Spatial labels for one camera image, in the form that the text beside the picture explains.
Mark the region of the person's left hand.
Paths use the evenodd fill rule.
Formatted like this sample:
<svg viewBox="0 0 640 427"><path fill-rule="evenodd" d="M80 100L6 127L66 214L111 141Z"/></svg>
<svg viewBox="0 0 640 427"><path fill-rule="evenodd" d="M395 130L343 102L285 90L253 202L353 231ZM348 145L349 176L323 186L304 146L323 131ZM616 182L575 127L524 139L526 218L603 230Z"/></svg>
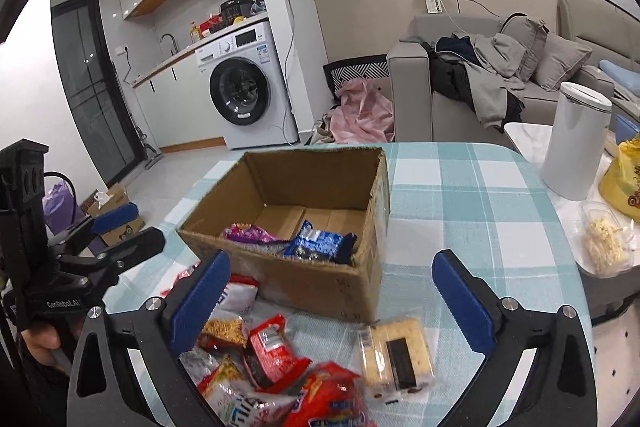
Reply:
<svg viewBox="0 0 640 427"><path fill-rule="evenodd" d="M44 366L55 367L62 371L64 367L56 361L53 354L61 348L58 331L49 324L37 324L21 331L22 339L32 357Z"/></svg>

